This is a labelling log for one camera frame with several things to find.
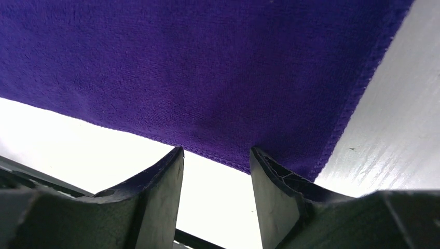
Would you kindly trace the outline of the purple cloth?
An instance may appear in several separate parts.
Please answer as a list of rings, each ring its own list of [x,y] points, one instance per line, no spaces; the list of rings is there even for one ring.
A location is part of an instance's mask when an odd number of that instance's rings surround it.
[[[412,1],[1,1],[1,97],[314,180]]]

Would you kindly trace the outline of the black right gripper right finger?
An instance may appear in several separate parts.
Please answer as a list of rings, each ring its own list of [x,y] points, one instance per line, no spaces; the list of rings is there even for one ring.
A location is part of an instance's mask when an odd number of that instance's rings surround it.
[[[250,168],[263,248],[439,248],[439,191],[353,198],[284,168],[258,148]]]

